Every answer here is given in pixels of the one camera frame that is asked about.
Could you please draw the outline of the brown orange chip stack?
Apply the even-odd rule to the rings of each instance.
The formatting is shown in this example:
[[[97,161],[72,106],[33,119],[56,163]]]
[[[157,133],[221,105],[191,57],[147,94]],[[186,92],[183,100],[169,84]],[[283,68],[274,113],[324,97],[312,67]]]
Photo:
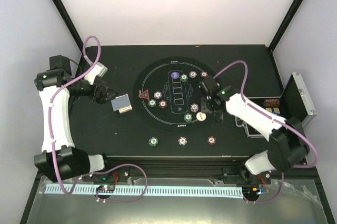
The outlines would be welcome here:
[[[214,145],[216,143],[216,138],[213,137],[213,136],[209,136],[208,139],[207,139],[207,143],[209,145]]]

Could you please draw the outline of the purple round button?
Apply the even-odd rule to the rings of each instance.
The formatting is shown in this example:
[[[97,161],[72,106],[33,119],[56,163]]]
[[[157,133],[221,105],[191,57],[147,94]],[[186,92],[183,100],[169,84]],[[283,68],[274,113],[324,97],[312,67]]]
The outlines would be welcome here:
[[[171,72],[170,77],[172,79],[179,79],[180,78],[180,73],[179,72]]]

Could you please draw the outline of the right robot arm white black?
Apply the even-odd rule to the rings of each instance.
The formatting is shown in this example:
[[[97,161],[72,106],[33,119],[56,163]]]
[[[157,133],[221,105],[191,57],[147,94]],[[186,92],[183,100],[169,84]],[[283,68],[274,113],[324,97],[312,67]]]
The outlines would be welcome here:
[[[199,82],[206,97],[206,107],[215,115],[228,113],[258,131],[267,142],[267,149],[254,154],[239,171],[240,179],[250,184],[266,171],[287,172],[298,167],[310,152],[302,123],[286,119],[261,108],[232,86],[222,88],[215,79],[206,77]]]

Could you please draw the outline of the green chip stack source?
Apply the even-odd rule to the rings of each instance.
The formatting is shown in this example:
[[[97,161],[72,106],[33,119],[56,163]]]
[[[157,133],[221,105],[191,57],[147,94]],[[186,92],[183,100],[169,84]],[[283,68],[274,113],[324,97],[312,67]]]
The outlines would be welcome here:
[[[158,144],[158,138],[156,137],[151,137],[149,140],[148,140],[148,144],[151,146],[151,147],[154,147]]]

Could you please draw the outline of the red triangular button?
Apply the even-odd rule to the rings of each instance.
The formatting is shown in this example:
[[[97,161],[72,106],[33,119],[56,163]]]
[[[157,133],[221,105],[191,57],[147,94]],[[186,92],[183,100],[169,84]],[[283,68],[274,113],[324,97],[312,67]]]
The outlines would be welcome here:
[[[138,97],[140,99],[146,99],[146,100],[150,100],[150,95],[149,95],[149,90],[146,89],[145,91],[141,92]]]

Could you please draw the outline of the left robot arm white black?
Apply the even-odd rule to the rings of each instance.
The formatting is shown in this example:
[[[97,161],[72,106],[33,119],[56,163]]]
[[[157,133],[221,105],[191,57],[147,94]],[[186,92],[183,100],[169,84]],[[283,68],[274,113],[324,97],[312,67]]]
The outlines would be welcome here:
[[[94,172],[100,181],[112,178],[113,168],[104,162],[102,154],[88,155],[75,148],[69,123],[71,96],[87,96],[104,104],[117,96],[102,80],[107,67],[97,63],[80,79],[72,78],[70,59],[52,56],[49,70],[37,74],[34,84],[43,106],[44,139],[42,152],[34,156],[34,165],[53,182]]]

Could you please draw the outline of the brown chips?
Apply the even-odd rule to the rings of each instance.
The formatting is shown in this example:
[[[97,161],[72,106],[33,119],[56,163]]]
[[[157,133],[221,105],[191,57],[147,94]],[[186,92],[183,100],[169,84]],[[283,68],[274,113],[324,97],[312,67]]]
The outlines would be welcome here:
[[[160,108],[165,108],[165,107],[167,107],[167,101],[165,101],[165,100],[159,101],[158,106],[159,106]]]
[[[206,78],[208,76],[208,73],[207,72],[201,72],[201,77],[202,78]]]

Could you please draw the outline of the green chips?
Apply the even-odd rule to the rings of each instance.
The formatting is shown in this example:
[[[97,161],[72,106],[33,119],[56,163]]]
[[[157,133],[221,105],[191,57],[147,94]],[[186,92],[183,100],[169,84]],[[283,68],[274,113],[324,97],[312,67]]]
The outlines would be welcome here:
[[[183,83],[186,83],[187,81],[188,81],[188,75],[186,75],[186,74],[182,74],[181,76],[180,76],[180,80],[181,80],[181,82],[183,82]]]
[[[155,106],[156,106],[156,100],[155,100],[155,99],[150,99],[150,100],[148,101],[148,105],[149,105],[150,107],[155,107]]]
[[[192,119],[193,119],[193,115],[192,114],[190,114],[190,113],[186,113],[185,115],[184,115],[184,121],[185,122],[191,122],[192,121]]]

